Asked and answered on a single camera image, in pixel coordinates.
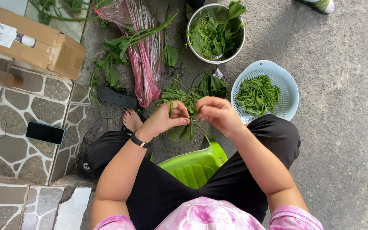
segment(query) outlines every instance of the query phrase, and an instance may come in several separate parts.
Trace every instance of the green plastic stool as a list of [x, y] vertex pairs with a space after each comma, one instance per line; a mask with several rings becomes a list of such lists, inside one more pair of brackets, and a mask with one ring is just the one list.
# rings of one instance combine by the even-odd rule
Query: green plastic stool
[[188, 187], [201, 188], [228, 160], [224, 150], [215, 141], [206, 149], [181, 154], [158, 164]]

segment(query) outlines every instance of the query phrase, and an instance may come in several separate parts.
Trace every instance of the black phone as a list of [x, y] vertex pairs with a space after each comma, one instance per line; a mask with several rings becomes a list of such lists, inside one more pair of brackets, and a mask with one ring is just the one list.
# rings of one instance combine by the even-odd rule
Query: black phone
[[65, 137], [65, 130], [47, 124], [29, 122], [25, 136], [54, 144], [62, 144]]

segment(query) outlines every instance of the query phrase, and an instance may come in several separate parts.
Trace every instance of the cardboard box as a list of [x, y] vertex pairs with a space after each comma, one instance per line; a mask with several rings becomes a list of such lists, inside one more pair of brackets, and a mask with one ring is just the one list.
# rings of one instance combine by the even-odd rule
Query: cardboard box
[[[6, 43], [0, 45], [0, 54], [48, 69], [72, 80], [78, 78], [86, 55], [86, 48], [80, 43], [56, 29], [2, 8], [0, 8], [0, 23], [8, 26], [5, 27], [5, 30], [1, 30], [1, 37], [7, 40]], [[15, 38], [13, 41], [8, 38], [12, 38], [12, 33], [15, 33], [14, 29], [17, 33], [16, 39], [23, 43], [14, 40]], [[30, 45], [30, 40], [33, 42], [32, 47], [25, 45]]]

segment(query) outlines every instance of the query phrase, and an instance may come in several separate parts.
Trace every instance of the gray pavement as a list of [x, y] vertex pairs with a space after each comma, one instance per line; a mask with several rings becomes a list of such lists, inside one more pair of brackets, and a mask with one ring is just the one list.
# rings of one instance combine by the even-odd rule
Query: gray pavement
[[[164, 21], [167, 1], [147, 2], [157, 18]], [[185, 2], [168, 3], [171, 12], [180, 11], [167, 32], [168, 43], [180, 50], [180, 56], [174, 69], [163, 65], [161, 85], [168, 87], [180, 74], [184, 87], [189, 89], [198, 73], [213, 71], [216, 65], [198, 60], [184, 48], [188, 21]], [[274, 61], [294, 77], [300, 101], [291, 122], [299, 129], [302, 145], [290, 172], [310, 212], [324, 229], [368, 229], [368, 1], [335, 2], [335, 12], [328, 16], [294, 0], [244, 0], [243, 4], [248, 7], [243, 18], [250, 40], [235, 59], [219, 65], [225, 81], [231, 88], [250, 63], [262, 59]], [[82, 44], [88, 55], [78, 83], [89, 82], [91, 55], [100, 51], [99, 43], [119, 33], [114, 26], [101, 30], [97, 21], [86, 23]], [[131, 68], [117, 68], [123, 86], [132, 92]], [[109, 119], [103, 119], [101, 125], [96, 123], [98, 130], [91, 139], [119, 128], [121, 113], [109, 106], [92, 109], [87, 127], [93, 126], [99, 114]], [[228, 155], [234, 153], [230, 140], [208, 123], [202, 126]], [[171, 143], [158, 138], [149, 151], [161, 162], [205, 147], [202, 137], [197, 128], [193, 142]]]

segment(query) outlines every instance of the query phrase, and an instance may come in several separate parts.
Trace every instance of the bare foot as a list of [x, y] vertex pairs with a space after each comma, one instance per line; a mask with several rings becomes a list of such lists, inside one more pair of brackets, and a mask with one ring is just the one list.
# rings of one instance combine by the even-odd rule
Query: bare foot
[[123, 114], [123, 124], [134, 133], [143, 125], [143, 122], [134, 110], [127, 109]]

